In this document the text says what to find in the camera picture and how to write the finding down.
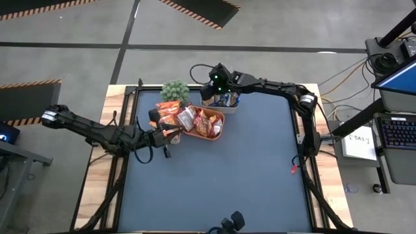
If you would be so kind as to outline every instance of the gray floor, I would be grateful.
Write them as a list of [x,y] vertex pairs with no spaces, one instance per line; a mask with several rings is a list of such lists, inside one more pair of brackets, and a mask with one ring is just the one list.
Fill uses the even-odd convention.
[[[364,39],[383,36],[414,4],[411,0],[233,0],[242,10],[216,31],[156,1],[141,0],[130,44],[220,45],[364,48]],[[35,16],[0,21],[1,42],[55,42],[120,44],[133,0],[99,0]],[[98,120],[110,83],[117,49],[53,49],[0,47],[0,85],[62,79],[60,103],[74,112]],[[221,51],[128,50],[118,84],[147,84],[170,79],[191,82],[189,68],[196,63],[223,62],[232,70],[277,81],[319,83],[363,58],[362,54],[267,53]],[[195,71],[206,79],[206,70]],[[321,87],[327,91],[346,74]],[[336,100],[360,90],[359,72],[327,97]],[[342,102],[364,108],[370,91]],[[332,108],[325,105],[326,112]],[[354,110],[341,110],[347,120]],[[33,168],[13,226],[29,233],[67,231],[83,180],[90,147],[65,130],[21,127],[19,144],[53,157],[51,168]],[[377,195],[375,169],[341,167],[344,183],[359,187],[347,193],[354,225],[366,231],[414,233],[416,187],[394,185],[392,194]]]

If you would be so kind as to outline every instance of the potted plant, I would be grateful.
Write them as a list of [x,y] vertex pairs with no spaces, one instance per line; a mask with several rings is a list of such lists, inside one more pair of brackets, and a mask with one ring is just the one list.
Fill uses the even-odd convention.
[[163,84],[161,96],[163,101],[180,101],[181,105],[186,105],[189,102],[189,88],[184,81],[169,81]]

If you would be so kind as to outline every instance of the computer monitor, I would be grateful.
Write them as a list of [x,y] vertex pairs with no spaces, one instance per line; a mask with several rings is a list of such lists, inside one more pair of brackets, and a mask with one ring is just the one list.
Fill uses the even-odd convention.
[[393,73],[377,79],[371,87],[416,95],[416,55],[402,63]]

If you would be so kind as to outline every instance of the orange box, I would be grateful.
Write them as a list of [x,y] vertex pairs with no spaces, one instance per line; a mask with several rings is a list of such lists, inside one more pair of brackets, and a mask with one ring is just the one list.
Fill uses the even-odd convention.
[[222,114],[219,111],[210,110],[210,109],[206,109],[206,108],[202,108],[202,107],[196,107],[194,105],[193,105],[193,107],[195,108],[196,112],[199,112],[200,110],[203,110],[203,112],[207,115],[208,118],[211,117],[211,116],[214,116],[214,115],[218,115],[222,120],[221,131],[218,134],[218,136],[216,136],[214,138],[208,138],[208,137],[204,137],[204,136],[200,135],[200,133],[196,130],[195,127],[192,130],[190,130],[189,132],[184,131],[183,133],[186,134],[186,135],[190,135],[190,136],[193,136],[193,137],[198,137],[198,138],[201,138],[201,139],[204,139],[204,140],[218,140],[218,138],[220,138],[220,136],[222,134],[222,130],[224,129],[224,122],[226,120],[224,114]]

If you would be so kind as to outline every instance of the desk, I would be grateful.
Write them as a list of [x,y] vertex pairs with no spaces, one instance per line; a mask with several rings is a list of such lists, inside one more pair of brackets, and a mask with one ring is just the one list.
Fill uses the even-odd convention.
[[[103,112],[101,114],[100,123],[106,124],[110,122],[112,118],[112,112],[114,110],[120,112],[122,109],[122,103],[124,100],[125,88],[127,85],[110,85],[107,90],[107,95],[105,98],[105,103],[103,107]],[[306,88],[310,91],[316,93],[319,97],[319,90],[317,84],[304,84]],[[130,116],[132,103],[129,103],[127,106],[127,119]],[[328,128],[325,123],[324,116],[319,109],[315,112],[317,131],[324,135],[328,134]],[[321,146],[322,150],[329,151],[333,153],[333,148],[330,146]],[[104,152],[101,148],[94,148],[90,160],[103,155]],[[99,207],[103,201],[107,188],[107,181],[109,179],[109,172],[111,167],[111,156],[105,157],[99,161],[96,161],[91,165],[86,172],[85,181],[81,189],[79,202],[75,209],[74,219],[71,225],[71,228],[80,228],[89,220],[89,218],[94,214],[96,209]],[[343,184],[341,181],[341,176],[339,174],[339,169],[337,166],[337,161],[335,158],[320,153],[316,156],[318,175],[320,177],[323,195],[328,203],[331,205],[332,209],[337,213],[341,220],[352,226],[352,220],[350,216],[350,211],[348,209],[348,204],[346,201]],[[116,203],[116,198],[113,199],[110,205],[109,219],[107,226],[112,224],[112,216],[114,214],[114,206]],[[313,207],[315,211],[315,216],[317,218],[317,226],[322,227],[322,220],[320,219],[320,208],[315,199],[313,199]]]

